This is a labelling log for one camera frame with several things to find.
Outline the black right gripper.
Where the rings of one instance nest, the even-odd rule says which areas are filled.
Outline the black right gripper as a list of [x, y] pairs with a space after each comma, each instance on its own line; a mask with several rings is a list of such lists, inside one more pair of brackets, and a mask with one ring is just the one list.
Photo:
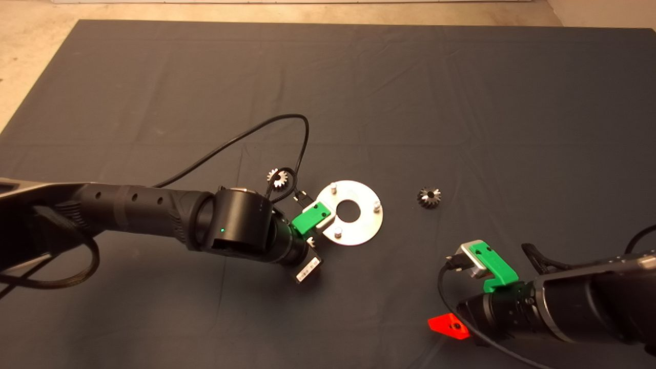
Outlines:
[[[464, 299], [456, 311], [493, 341], [547, 339], [549, 329], [535, 306], [532, 283], [512, 283]], [[468, 327], [455, 315], [443, 314], [428, 320], [431, 331], [456, 340], [470, 338]]]

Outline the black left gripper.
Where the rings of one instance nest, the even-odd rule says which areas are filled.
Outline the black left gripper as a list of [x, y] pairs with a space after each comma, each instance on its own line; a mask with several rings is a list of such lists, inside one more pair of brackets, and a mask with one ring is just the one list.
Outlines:
[[300, 234], [278, 208], [272, 210], [266, 242], [267, 262], [282, 266], [295, 283], [309, 282], [319, 273], [323, 258], [314, 241]]

